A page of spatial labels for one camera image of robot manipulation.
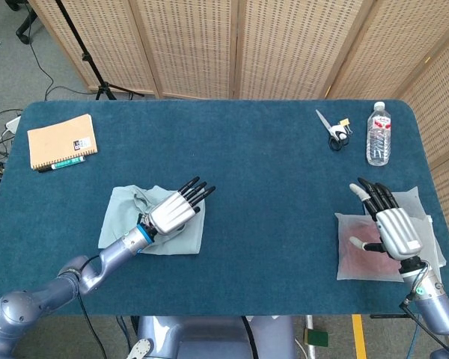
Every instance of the scissors handle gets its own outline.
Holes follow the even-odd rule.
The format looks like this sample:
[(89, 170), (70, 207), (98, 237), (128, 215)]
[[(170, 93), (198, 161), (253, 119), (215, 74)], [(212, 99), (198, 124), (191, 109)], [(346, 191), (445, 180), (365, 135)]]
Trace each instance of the scissors handle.
[(339, 151), (343, 146), (346, 146), (349, 143), (349, 137), (346, 133), (336, 131), (335, 136), (329, 136), (329, 148), (331, 148), (331, 150)]

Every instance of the robotic arm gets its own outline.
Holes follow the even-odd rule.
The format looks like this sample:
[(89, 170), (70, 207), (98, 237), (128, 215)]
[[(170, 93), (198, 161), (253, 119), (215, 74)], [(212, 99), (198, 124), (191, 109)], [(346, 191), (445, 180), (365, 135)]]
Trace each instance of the robotic arm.
[(196, 213), (196, 205), (215, 190), (203, 191), (206, 182), (193, 188), (199, 177), (186, 183), (180, 190), (144, 216), (138, 225), (100, 252), (100, 273), (85, 256), (69, 261), (58, 276), (32, 291), (17, 291), (0, 298), (0, 359), (11, 359), (12, 352), (23, 334), (40, 317), (47, 316), (79, 295), (87, 295), (126, 261), (153, 243), (159, 233), (169, 234), (182, 227)]
[(449, 359), (449, 346), (434, 335), (449, 336), (449, 298), (430, 264), (418, 256), (423, 245), (408, 214), (399, 207), (391, 191), (384, 185), (373, 184), (362, 178), (358, 180), (365, 190), (355, 184), (349, 187), (376, 222), (382, 243), (365, 243), (356, 237), (351, 237), (350, 241), (360, 249), (387, 253), (390, 258), (400, 261), (399, 272), (411, 289), (400, 308), (420, 325), (408, 308), (411, 301), (415, 302), (427, 323), (427, 328), (421, 327), (443, 346), (443, 349), (433, 352), (430, 358)]

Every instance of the blue table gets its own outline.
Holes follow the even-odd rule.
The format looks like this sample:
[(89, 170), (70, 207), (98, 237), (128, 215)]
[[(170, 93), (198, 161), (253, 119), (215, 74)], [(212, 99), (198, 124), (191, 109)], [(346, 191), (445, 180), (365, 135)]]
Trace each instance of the blue table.
[[(315, 113), (348, 117), (354, 135), (334, 153)], [(389, 164), (364, 154), (373, 101), (38, 102), (22, 115), (0, 187), (0, 295), (53, 278), (68, 259), (98, 252), (113, 187), (178, 188), (199, 174), (207, 200), (196, 256), (137, 256), (85, 300), (92, 314), (397, 313), (401, 283), (336, 281), (335, 212), (362, 213), (348, 190), (363, 176), (417, 185), (448, 264), (449, 233), (412, 110), (393, 117)], [(30, 169), (26, 131), (90, 113), (98, 154), (80, 165)], [(70, 304), (59, 313), (80, 313)]]

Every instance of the camera stand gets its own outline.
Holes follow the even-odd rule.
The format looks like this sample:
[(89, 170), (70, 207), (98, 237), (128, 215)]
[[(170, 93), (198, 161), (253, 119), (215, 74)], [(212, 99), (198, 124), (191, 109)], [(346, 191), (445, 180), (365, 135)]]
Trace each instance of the camera stand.
[(55, 2), (57, 3), (57, 6), (60, 8), (60, 11), (63, 14), (65, 20), (67, 21), (67, 24), (70, 27), (70, 30), (73, 32), (73, 36), (76, 38), (76, 41), (78, 42), (78, 44), (80, 45), (80, 48), (83, 51), (82, 60), (86, 61), (90, 64), (91, 69), (93, 70), (95, 76), (97, 77), (98, 82), (100, 83), (100, 85), (98, 86), (97, 97), (95, 97), (95, 99), (99, 99), (100, 95), (102, 93), (104, 93), (109, 99), (117, 99), (114, 96), (114, 94), (112, 93), (112, 90), (110, 90), (110, 88), (116, 88), (117, 90), (121, 90), (123, 92), (127, 92), (132, 95), (144, 97), (144, 94), (142, 94), (142, 93), (128, 90), (127, 88), (121, 88), (120, 86), (110, 84), (110, 83), (106, 82), (105, 80), (103, 80), (103, 77), (101, 76), (100, 71), (98, 70), (95, 62), (93, 61), (93, 58), (91, 57), (90, 52), (87, 50), (85, 44), (83, 43), (83, 40), (80, 37), (80, 34), (78, 33), (78, 31), (76, 30), (76, 27), (73, 24), (72, 19), (70, 18), (70, 15), (68, 15), (67, 9), (63, 5), (63, 2), (61, 2), (61, 0), (55, 0)]

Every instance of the spiral notebook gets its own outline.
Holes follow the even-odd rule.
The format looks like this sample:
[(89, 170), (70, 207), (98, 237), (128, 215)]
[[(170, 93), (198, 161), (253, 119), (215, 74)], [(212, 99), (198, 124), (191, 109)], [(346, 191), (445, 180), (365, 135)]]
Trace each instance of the spiral notebook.
[(28, 131), (30, 165), (39, 170), (66, 159), (97, 153), (97, 141), (89, 114)]

